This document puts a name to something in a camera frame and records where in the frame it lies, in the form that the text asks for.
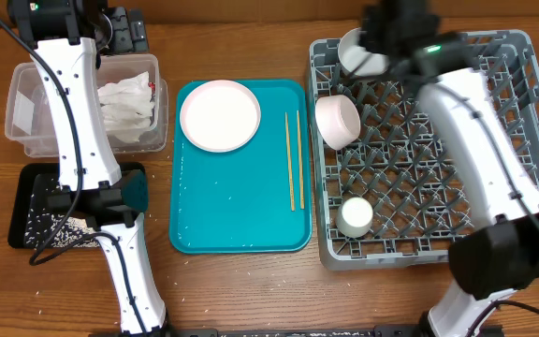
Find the grey bowl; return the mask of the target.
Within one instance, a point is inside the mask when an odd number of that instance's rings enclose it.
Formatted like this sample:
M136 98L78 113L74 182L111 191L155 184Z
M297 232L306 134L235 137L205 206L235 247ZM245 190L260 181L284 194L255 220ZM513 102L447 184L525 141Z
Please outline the grey bowl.
M357 76L381 75L386 72L388 58L366 51L359 45L360 28L347 32L340 40L338 57L345 73Z

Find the white napkin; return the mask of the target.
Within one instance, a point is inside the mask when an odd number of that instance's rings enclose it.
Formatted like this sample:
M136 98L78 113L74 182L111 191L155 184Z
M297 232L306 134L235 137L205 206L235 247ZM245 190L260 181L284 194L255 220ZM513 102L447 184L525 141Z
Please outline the white napkin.
M107 132L124 143L136 143L142 128L151 125L155 107L148 72L135 77L109 82L97 90Z

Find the small pink bowl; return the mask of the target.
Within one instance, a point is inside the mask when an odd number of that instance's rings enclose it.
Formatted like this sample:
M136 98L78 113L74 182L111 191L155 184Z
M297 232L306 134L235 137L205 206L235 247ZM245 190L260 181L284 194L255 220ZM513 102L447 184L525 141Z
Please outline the small pink bowl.
M360 135L360 118L355 104L345 95L321 97L315 104L315 121L324 142L340 150Z

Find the small white cup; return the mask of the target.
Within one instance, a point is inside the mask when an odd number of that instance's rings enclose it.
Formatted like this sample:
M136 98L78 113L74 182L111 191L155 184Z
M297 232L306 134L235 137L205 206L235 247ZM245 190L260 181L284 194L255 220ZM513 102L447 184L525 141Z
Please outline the small white cup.
M349 198L338 209L337 229L345 236L358 238L371 229L373 208L365 198Z

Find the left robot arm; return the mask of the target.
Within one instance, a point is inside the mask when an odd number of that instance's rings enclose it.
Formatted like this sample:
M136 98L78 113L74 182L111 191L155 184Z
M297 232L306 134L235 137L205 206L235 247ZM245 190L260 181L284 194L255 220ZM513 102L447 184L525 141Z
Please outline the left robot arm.
M109 145L96 71L118 23L104 1L13 0L8 15L15 38L42 80L59 154L60 192L54 211L85 220L107 259L126 336L160 336L167 309L154 283L144 238L148 209L145 173L122 170Z

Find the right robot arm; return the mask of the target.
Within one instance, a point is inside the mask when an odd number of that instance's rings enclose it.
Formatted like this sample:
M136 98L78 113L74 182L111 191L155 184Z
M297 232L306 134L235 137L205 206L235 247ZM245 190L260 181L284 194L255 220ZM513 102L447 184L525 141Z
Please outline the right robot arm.
M539 278L539 189L490 101L486 76L457 32L443 33L424 1L364 9L359 44L383 54L380 80L408 85L453 160L473 233L452 243L453 283L424 313L421 336L475 336L489 315Z

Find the clear plastic waste bin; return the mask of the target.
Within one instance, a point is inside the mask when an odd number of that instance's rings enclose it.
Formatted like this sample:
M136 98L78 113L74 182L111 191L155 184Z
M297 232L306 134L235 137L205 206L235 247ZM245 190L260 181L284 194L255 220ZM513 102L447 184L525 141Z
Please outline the clear plastic waste bin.
M152 54L109 56L102 59L96 73L98 89L109 82L119 82L148 72L155 104L151 125L142 128L136 143L124 143L107 132L109 145L116 154L159 152L167 143L168 88L159 75L158 61ZM41 78L32 63L14 69L7 97L5 135L24 147L30 157L55 157L58 147L49 102Z

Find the grey dishwasher rack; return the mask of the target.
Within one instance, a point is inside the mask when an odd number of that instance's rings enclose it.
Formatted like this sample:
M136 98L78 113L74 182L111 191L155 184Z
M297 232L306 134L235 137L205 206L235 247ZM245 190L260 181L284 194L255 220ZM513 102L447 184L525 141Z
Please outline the grey dishwasher rack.
M539 187L539 65L530 37L520 30L467 34L491 101L517 152ZM310 104L345 95L356 105L359 137L336 151L312 133L320 258L332 271L401 268L440 263L448 246L473 231L456 169L426 114L398 83L349 82L338 57L339 40L309 49ZM373 208L370 231L358 238L336 226L339 207L365 198Z

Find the large white plate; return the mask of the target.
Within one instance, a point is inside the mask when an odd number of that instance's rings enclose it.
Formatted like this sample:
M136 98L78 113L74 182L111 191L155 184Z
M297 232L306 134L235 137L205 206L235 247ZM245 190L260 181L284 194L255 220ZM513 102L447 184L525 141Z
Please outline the large white plate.
M207 81L184 99L180 127L197 148L211 153L239 149L255 135L261 107L253 92L236 81Z

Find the left wooden chopstick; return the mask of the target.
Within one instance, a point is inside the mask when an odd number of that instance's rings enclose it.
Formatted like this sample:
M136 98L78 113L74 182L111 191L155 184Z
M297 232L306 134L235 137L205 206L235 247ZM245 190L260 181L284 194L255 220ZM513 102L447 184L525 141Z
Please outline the left wooden chopstick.
M288 180L289 180L290 208L291 208L291 211L294 212L296 210L296 202L295 202L295 197L294 197L292 154L291 154L290 132L289 132L289 122L288 122L287 112L284 113L284 128L285 128L285 142L286 142L286 154L287 154L287 170L288 170Z

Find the wooden chopstick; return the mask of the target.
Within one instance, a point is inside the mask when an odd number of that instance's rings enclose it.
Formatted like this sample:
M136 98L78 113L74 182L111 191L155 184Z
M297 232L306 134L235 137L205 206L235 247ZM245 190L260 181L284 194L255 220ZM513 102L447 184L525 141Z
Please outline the wooden chopstick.
M289 122L288 122L287 112L284 113L284 128L285 128L285 142L286 142L286 154L287 154L287 170L288 170L288 180L289 180L290 208L291 208L291 211L294 212L296 210L296 202L295 202L295 197L294 197L292 154L291 154L290 132L289 132Z
M304 195L304 176L303 176L303 158L302 158L302 135L300 125L300 113L297 110L297 140L298 140L298 160L299 160L299 205L302 210L305 209Z

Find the right wooden chopstick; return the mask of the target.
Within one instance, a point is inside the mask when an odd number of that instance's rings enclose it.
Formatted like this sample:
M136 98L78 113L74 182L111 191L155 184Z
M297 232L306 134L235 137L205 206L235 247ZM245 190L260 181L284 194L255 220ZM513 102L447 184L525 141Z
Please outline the right wooden chopstick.
M299 160L299 205L302 210L305 209L304 195L304 176L303 176L303 158L302 158L302 135L300 125L300 113L297 110L297 140L298 140L298 160Z

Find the teal serving tray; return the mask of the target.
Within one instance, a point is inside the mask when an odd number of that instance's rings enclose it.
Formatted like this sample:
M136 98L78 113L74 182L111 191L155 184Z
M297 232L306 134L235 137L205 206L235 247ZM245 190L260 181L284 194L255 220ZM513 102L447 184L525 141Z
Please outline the teal serving tray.
M254 137L227 153L197 148L174 130L169 238L185 254L294 252L312 237L308 118L303 88L292 80L247 80L261 107ZM305 209L299 205L297 110ZM288 113L294 197L291 211L284 113Z

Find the black plastic tray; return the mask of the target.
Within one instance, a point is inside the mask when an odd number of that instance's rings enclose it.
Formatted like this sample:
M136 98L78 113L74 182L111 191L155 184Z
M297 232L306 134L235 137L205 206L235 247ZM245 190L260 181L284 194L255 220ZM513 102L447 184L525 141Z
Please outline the black plastic tray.
M36 248L37 226L52 225L51 213L44 211L46 195L57 185L57 163L31 163L19 175L7 243L15 249Z

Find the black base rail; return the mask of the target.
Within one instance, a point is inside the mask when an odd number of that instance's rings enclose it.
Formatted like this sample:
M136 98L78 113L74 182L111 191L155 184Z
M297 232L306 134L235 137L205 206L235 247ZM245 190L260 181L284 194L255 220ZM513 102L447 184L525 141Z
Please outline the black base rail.
M177 337L406 337L415 336L413 325L379 325L354 330L170 330L150 332L149 336Z

